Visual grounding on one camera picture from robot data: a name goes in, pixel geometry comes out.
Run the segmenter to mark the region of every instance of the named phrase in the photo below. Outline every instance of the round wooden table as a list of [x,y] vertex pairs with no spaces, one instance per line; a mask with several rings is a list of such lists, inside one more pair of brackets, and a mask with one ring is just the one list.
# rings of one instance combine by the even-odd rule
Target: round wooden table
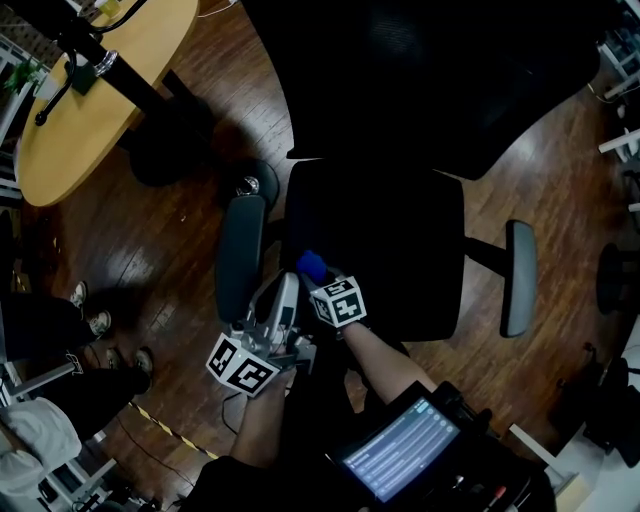
[[[134,0],[121,2],[123,11]],[[198,0],[149,0],[122,27],[104,35],[102,45],[116,50],[149,84],[159,86],[198,15]],[[101,16],[95,25],[110,22]],[[66,78],[60,59],[51,75]],[[36,99],[22,135],[16,174],[24,198],[34,206],[54,204],[93,172],[139,113],[104,80],[86,96],[67,91],[43,126],[35,116],[46,101]]]

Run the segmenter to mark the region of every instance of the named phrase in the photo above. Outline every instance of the chair caster wheel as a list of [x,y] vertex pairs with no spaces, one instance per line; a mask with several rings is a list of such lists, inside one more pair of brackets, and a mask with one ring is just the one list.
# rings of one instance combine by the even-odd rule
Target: chair caster wheel
[[234,197],[259,195],[270,212],[280,194],[280,182],[273,168],[264,160],[243,160],[231,164],[227,184],[227,203]]

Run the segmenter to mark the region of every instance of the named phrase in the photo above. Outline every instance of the tablet screen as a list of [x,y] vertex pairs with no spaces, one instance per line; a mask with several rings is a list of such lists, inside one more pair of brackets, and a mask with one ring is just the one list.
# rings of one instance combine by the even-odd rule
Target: tablet screen
[[460,429],[420,398],[343,462],[386,502],[429,467],[459,433]]

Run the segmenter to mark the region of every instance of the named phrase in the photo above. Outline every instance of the green plant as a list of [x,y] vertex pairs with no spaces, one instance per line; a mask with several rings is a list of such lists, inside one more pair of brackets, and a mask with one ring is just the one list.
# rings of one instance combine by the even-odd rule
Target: green plant
[[38,72],[42,68],[42,63],[33,64],[31,58],[21,62],[13,68],[11,76],[4,83],[4,88],[10,93],[19,93],[29,82],[38,82]]

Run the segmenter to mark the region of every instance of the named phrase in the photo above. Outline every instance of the shoe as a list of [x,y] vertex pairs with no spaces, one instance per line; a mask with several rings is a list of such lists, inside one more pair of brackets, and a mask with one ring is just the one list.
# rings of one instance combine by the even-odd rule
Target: shoe
[[91,332],[96,336],[96,339],[101,338],[111,327],[111,314],[108,311],[98,313],[98,316],[89,319],[89,327],[91,327]]
[[119,370],[124,367],[122,356],[117,348],[113,347],[107,349],[107,363],[109,365],[109,370]]
[[71,294],[71,297],[69,298],[69,300],[71,301],[71,304],[73,304],[79,310],[82,310],[82,306],[84,305],[84,302],[87,300],[88,294],[89,294],[89,291],[87,289],[87,283],[85,283],[84,281],[80,281],[77,284],[76,289]]
[[149,380],[153,375],[153,356],[151,355],[151,350],[147,347],[142,347],[141,349],[136,351],[136,368],[140,368],[144,373],[147,374]]

